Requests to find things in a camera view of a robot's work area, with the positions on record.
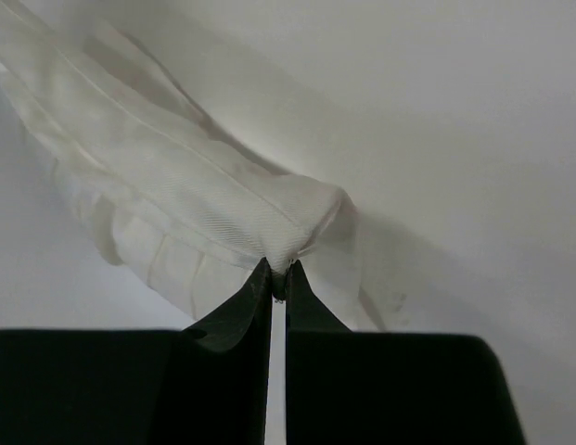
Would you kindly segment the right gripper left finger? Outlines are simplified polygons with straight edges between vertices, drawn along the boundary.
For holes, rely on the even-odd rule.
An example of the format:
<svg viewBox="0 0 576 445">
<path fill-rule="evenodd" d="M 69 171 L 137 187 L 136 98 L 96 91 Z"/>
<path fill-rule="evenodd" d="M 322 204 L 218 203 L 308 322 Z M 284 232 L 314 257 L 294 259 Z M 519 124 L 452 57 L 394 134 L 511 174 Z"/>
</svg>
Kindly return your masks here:
<svg viewBox="0 0 576 445">
<path fill-rule="evenodd" d="M 260 444 L 272 272 L 181 331 L 0 330 L 0 444 Z"/>
</svg>

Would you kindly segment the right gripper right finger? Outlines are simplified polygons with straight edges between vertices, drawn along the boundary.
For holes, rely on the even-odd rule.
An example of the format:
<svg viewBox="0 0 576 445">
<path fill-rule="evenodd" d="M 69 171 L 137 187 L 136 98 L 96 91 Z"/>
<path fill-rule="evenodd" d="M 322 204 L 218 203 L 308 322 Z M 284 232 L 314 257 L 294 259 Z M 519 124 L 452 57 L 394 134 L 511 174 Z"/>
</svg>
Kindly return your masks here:
<svg viewBox="0 0 576 445">
<path fill-rule="evenodd" d="M 502 366 L 481 338 L 355 332 L 313 293 L 286 285 L 290 444 L 522 444 Z"/>
</svg>

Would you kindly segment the white pleated skirt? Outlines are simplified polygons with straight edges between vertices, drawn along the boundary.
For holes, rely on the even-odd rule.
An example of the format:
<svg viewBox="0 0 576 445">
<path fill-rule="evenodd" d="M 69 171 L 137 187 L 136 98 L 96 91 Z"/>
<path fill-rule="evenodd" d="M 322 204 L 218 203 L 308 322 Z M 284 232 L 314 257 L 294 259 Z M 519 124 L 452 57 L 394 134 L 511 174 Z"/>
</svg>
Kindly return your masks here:
<svg viewBox="0 0 576 445">
<path fill-rule="evenodd" d="M 232 141 L 145 49 L 102 20 L 85 47 L 0 1 L 0 87 L 25 141 L 102 258 L 194 319 L 260 260 L 274 295 L 301 261 L 347 326 L 385 329 L 396 306 L 363 289 L 348 194 L 274 172 Z"/>
</svg>

